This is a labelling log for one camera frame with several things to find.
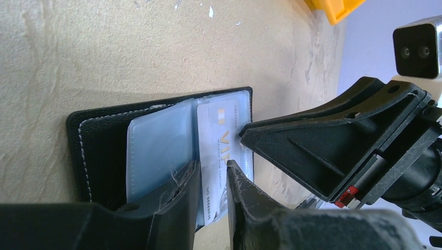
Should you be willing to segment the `black leather card holder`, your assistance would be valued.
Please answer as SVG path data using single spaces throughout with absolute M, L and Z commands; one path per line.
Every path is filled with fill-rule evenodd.
M 78 198 L 116 210 L 159 187 L 186 163 L 200 160 L 197 107 L 217 100 L 237 99 L 243 118 L 252 120 L 250 87 L 240 87 L 75 111 L 66 119 L 66 132 Z M 253 180 L 250 149 L 240 143 L 235 160 Z M 196 228 L 204 224 L 202 180 Z

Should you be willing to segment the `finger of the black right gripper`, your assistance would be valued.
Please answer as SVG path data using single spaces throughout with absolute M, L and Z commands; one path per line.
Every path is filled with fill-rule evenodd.
M 293 114 L 252 122 L 241 143 L 326 202 L 350 186 L 362 202 L 384 193 L 373 167 L 384 151 L 383 114 Z
M 318 107 L 301 111 L 292 115 L 286 115 L 270 119 L 270 123 L 293 122 L 303 119 L 329 116 L 348 110 L 357 104 L 367 100 L 385 86 L 378 78 L 361 77 L 349 89 L 338 95 L 331 101 Z

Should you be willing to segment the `yellow three-compartment tray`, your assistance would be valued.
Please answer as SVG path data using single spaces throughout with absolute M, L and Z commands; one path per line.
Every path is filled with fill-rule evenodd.
M 337 25 L 360 7 L 365 0 L 306 0 L 312 10 L 321 10 L 330 25 Z

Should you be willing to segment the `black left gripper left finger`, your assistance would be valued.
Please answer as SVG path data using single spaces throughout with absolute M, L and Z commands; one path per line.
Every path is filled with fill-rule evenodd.
M 192 249 L 200 163 L 111 211 L 97 203 L 4 204 L 1 249 Z

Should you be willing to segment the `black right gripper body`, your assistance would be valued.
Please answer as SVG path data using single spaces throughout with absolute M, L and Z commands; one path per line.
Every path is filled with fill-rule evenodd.
M 378 199 L 397 205 L 409 217 L 441 230 L 441 109 L 430 93 L 408 81 L 391 80 L 376 94 L 338 114 L 383 114 L 384 151 L 373 167 L 382 173 Z M 361 208 L 350 186 L 338 207 Z

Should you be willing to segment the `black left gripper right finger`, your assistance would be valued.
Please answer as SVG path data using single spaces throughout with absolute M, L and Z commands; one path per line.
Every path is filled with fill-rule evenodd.
M 231 249 L 421 249 L 416 233 L 388 210 L 289 209 L 227 162 Z

